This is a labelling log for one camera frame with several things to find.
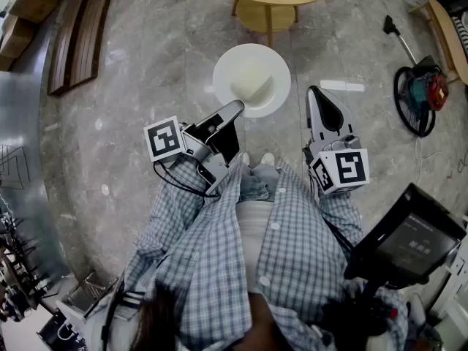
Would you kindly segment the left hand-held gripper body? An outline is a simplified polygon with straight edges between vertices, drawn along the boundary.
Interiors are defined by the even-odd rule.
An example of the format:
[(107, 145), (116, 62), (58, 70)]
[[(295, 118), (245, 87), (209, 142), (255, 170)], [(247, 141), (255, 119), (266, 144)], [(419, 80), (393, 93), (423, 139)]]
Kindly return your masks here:
[(197, 163), (197, 174), (207, 183), (204, 192), (172, 178), (169, 184), (199, 196), (214, 196), (216, 188), (228, 174), (227, 160), (214, 139), (230, 122), (220, 115), (212, 115), (198, 124), (180, 123), (176, 116), (163, 119), (144, 128), (151, 161), (160, 165), (165, 173), (167, 166), (185, 155)]

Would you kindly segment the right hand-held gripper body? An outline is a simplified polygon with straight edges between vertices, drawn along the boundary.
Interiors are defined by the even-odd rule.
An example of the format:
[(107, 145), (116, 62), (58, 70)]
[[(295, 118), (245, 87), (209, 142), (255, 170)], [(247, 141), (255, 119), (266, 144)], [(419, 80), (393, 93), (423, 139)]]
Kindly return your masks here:
[(369, 155), (348, 124), (339, 131), (311, 130), (303, 149), (309, 175), (324, 195), (350, 192), (369, 183)]

